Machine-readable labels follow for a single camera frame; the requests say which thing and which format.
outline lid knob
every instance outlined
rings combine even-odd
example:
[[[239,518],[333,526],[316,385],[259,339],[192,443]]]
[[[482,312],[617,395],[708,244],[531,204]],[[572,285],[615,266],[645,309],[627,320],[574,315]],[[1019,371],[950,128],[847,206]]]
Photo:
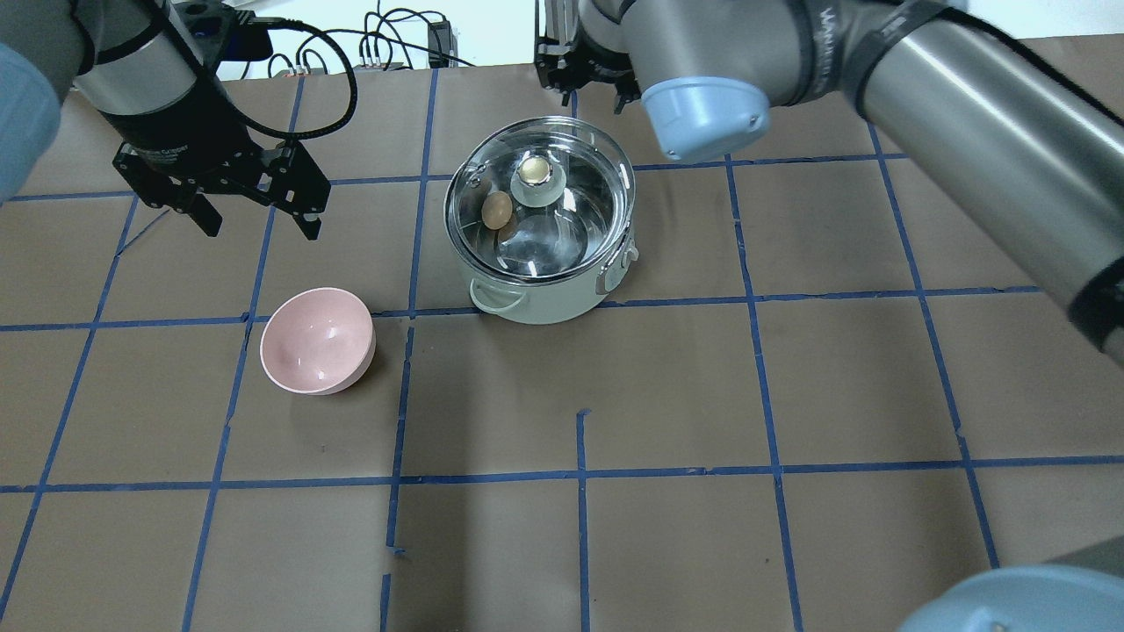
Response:
[[[516,169],[516,173],[519,174],[519,180],[528,187],[537,187],[549,182],[553,171],[554,168],[551,165],[549,160],[536,155],[523,159],[523,162],[520,162],[519,166]]]

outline egg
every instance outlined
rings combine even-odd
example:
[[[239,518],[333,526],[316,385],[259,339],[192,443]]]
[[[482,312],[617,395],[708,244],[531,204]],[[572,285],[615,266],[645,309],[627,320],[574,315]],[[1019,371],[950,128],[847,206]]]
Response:
[[[511,219],[511,196],[504,191],[496,191],[484,198],[484,204],[480,208],[480,217],[491,231],[498,231],[507,225]]]

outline black cable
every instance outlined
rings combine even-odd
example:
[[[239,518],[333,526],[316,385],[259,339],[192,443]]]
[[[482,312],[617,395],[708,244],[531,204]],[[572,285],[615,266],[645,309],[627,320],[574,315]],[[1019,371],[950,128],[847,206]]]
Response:
[[[448,18],[445,17],[445,13],[442,13],[441,11],[434,11],[433,9],[426,9],[425,11],[418,11],[418,12],[423,13],[423,15],[425,15],[425,13],[432,13],[434,16],[439,17],[441,21],[448,21]],[[387,20],[387,21],[388,22],[404,22],[406,20],[411,20],[411,19],[414,19],[414,16],[407,16],[405,18],[396,18],[396,19]]]
[[[265,74],[271,78],[273,76],[273,62],[275,62],[279,57],[284,60],[284,65],[289,66],[289,72],[297,74],[297,69],[292,65],[292,60],[290,60],[284,53],[274,53],[273,56],[270,57],[270,63],[265,66]]]
[[[184,63],[188,64],[189,67],[191,67],[192,72],[196,73],[196,76],[199,79],[199,81],[216,82],[217,78],[215,76],[215,74],[211,73],[206,67],[203,67],[201,63],[199,63],[199,60],[196,58],[194,51],[191,49],[191,47],[188,45],[187,42],[184,42],[183,37],[175,29],[175,27],[172,26],[171,19],[169,19],[169,17],[164,15],[164,12],[161,10],[160,4],[157,4],[153,0],[143,2],[143,4],[148,10],[148,13],[153,18],[153,21],[158,24],[161,30],[164,31],[164,35],[172,40],[172,45],[175,46],[175,49],[180,54],[180,57],[183,60]],[[339,44],[336,44],[335,39],[328,37],[327,34],[316,28],[315,26],[307,25],[302,21],[297,21],[297,20],[289,20],[283,18],[253,18],[248,20],[247,24],[252,26],[261,26],[266,30],[297,30],[301,33],[308,33],[310,35],[315,35],[320,39],[323,39],[324,43],[327,44],[329,48],[332,48],[332,52],[339,56],[339,61],[344,64],[344,73],[347,76],[347,89],[350,91],[350,94],[347,98],[347,109],[344,111],[344,115],[339,117],[338,120],[336,120],[332,125],[327,125],[318,129],[311,129],[309,132],[282,132],[280,129],[273,129],[272,127],[262,125],[261,123],[257,123],[256,120],[250,118],[248,116],[246,116],[244,111],[239,110],[238,106],[235,106],[233,101],[226,100],[226,102],[230,106],[230,112],[235,116],[235,118],[238,119],[238,121],[241,121],[246,127],[250,127],[251,129],[265,134],[266,136],[281,138],[283,141],[306,141],[309,138],[319,138],[320,136],[327,136],[333,132],[339,130],[343,126],[347,125],[351,121],[352,117],[355,116],[355,109],[359,107],[359,84],[355,81],[355,71],[351,67],[351,60],[347,58],[347,54],[344,53],[344,49],[339,47]]]
[[[360,40],[360,45],[363,46],[364,51],[366,52],[366,58],[370,62],[370,64],[373,66],[374,65],[374,55],[371,54],[371,39],[368,36],[364,35],[363,39]]]
[[[332,33],[332,30],[329,29],[329,30],[326,30],[325,33]],[[382,66],[382,70],[387,70],[387,66],[389,66],[393,62],[393,60],[395,60],[395,47],[393,46],[389,46],[389,45],[388,45],[388,47],[390,48],[390,53],[387,55],[387,65]],[[375,51],[379,49],[379,43],[378,42],[374,43],[374,48],[375,48]],[[360,58],[361,62],[363,61],[364,56],[366,57],[366,62],[364,63],[364,65],[373,66],[374,65],[374,58],[375,58],[377,55],[371,52],[371,36],[370,35],[364,35],[359,40],[359,58]]]
[[[359,107],[359,83],[355,81],[355,70],[351,67],[351,60],[347,58],[347,54],[344,53],[344,49],[339,47],[339,44],[337,44],[335,39],[333,39],[330,36],[328,36],[328,34],[324,33],[323,30],[316,28],[315,26],[310,26],[302,21],[297,21],[297,20],[287,20],[277,18],[254,18],[253,20],[251,20],[251,24],[263,25],[268,30],[298,30],[301,33],[308,33],[310,35],[315,35],[316,37],[323,39],[324,43],[328,46],[328,48],[332,48],[332,52],[339,57],[339,63],[344,65],[344,75],[347,76],[348,97],[347,97],[347,109],[344,111],[344,115],[341,116],[339,119],[333,123],[332,125],[326,125],[318,129],[311,129],[308,132],[282,132],[280,129],[273,129],[272,127],[268,127],[250,118],[237,107],[234,107],[234,103],[230,103],[232,109],[234,110],[235,115],[238,116],[238,119],[242,120],[242,123],[244,123],[251,129],[256,129],[257,132],[265,134],[266,136],[272,136],[274,138],[282,138],[287,141],[306,141],[309,138],[319,138],[320,136],[327,136],[333,132],[338,132],[345,125],[351,123],[352,117],[355,116],[355,109]]]
[[[433,53],[434,55],[439,55],[441,57],[444,57],[444,58],[446,58],[448,61],[452,61],[452,62],[456,62],[459,64],[464,64],[466,66],[473,66],[473,67],[475,66],[475,64],[473,64],[471,62],[466,62],[466,61],[462,60],[461,57],[457,57],[456,55],[450,55],[448,53],[442,53],[442,52],[438,52],[438,51],[434,51],[433,48],[427,48],[425,46],[418,46],[417,44],[410,44],[409,42],[402,42],[401,39],[395,39],[393,37],[388,37],[388,36],[386,36],[386,35],[383,35],[381,33],[364,33],[362,30],[357,30],[357,29],[354,29],[354,28],[329,28],[328,30],[325,30],[324,33],[325,34],[347,33],[347,34],[351,34],[351,35],[366,35],[366,36],[370,36],[370,37],[374,37],[377,39],[382,39],[382,40],[386,40],[386,42],[389,42],[389,43],[398,44],[399,46],[405,46],[407,48],[414,48],[414,49],[417,49],[417,51],[424,51],[426,53]]]
[[[406,17],[401,18],[399,20],[391,20],[390,17],[393,16],[395,13],[406,13]],[[437,36],[437,28],[433,26],[433,22],[429,21],[429,18],[425,17],[424,15],[422,15],[422,13],[419,13],[419,12],[413,10],[413,9],[405,9],[405,8],[399,7],[397,9],[391,9],[391,10],[387,11],[379,19],[379,26],[377,26],[374,30],[378,31],[382,27],[383,22],[390,25],[391,28],[393,28],[393,25],[391,24],[392,21],[402,21],[402,20],[407,20],[407,19],[410,19],[410,18],[418,18],[418,19],[420,19],[422,21],[425,22],[426,31],[428,34],[432,34],[433,38],[434,38],[434,42],[437,43],[437,54],[438,55],[443,55],[445,53],[445,51],[441,46],[441,38]],[[366,28],[366,18],[363,19],[363,27]],[[398,35],[398,33],[395,33],[395,35],[399,39],[401,39],[401,36]]]
[[[374,27],[374,33],[379,33],[382,29],[384,18],[382,17],[382,13],[379,13],[377,11],[368,11],[366,13],[363,15],[363,30],[366,33],[371,33],[371,26],[370,26],[371,16],[379,18],[379,25]],[[390,27],[391,33],[395,34],[395,37],[397,37],[399,42],[404,42],[402,34],[398,33],[398,27],[389,22],[387,24],[387,26]],[[387,48],[390,49],[390,53],[387,54],[387,64],[382,66],[382,70],[387,70],[388,67],[390,67],[390,61],[393,60],[395,57],[395,47],[390,44],[390,42],[387,42]],[[406,55],[406,65],[409,66],[410,70],[414,70],[414,62],[410,60],[410,54],[405,48],[402,48],[402,54]],[[374,55],[379,56],[378,40],[375,40],[374,43]]]
[[[382,12],[382,0],[378,0],[378,2],[375,2],[374,10],[378,11],[378,12],[380,12],[380,13]],[[430,9],[430,10],[425,10],[425,11],[422,11],[422,12],[423,13],[436,13],[436,15],[441,16],[441,19],[443,21],[448,21],[448,18],[445,17],[445,13],[442,13],[441,11],[434,11],[434,10]],[[405,21],[405,20],[408,20],[408,19],[410,19],[410,18],[399,18],[397,20],[390,20],[390,21],[400,22],[400,21]]]
[[[312,66],[310,66],[308,64],[308,55],[309,55],[309,53],[316,55],[316,58],[320,60],[320,65],[324,66],[324,74],[328,74],[328,62],[324,61],[324,55],[320,55],[319,53],[317,53],[316,51],[314,51],[311,48],[309,48],[308,51],[305,51],[305,56],[301,57],[303,60],[303,62],[305,62],[305,67],[308,69],[308,72],[312,72]]]

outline bowl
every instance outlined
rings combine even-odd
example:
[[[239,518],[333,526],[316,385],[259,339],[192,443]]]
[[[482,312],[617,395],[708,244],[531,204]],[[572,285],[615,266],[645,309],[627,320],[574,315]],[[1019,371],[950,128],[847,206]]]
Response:
[[[374,325],[360,298],[339,288],[303,291],[262,332],[262,368],[298,395],[329,395],[355,383],[374,358]]]

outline table surface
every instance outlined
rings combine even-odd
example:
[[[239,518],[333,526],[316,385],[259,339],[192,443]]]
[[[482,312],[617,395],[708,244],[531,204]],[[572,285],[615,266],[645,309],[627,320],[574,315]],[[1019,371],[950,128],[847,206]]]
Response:
[[[1124,36],[1032,45],[1124,111]],[[138,206],[81,97],[0,209],[0,630],[889,630],[1120,535],[1124,374],[842,98],[665,164],[611,89],[360,76],[308,143],[317,242]],[[273,126],[339,76],[228,83]],[[492,130],[574,114],[636,164],[641,260],[555,326],[471,307],[442,223]],[[265,378],[269,315],[372,309],[354,387]]]

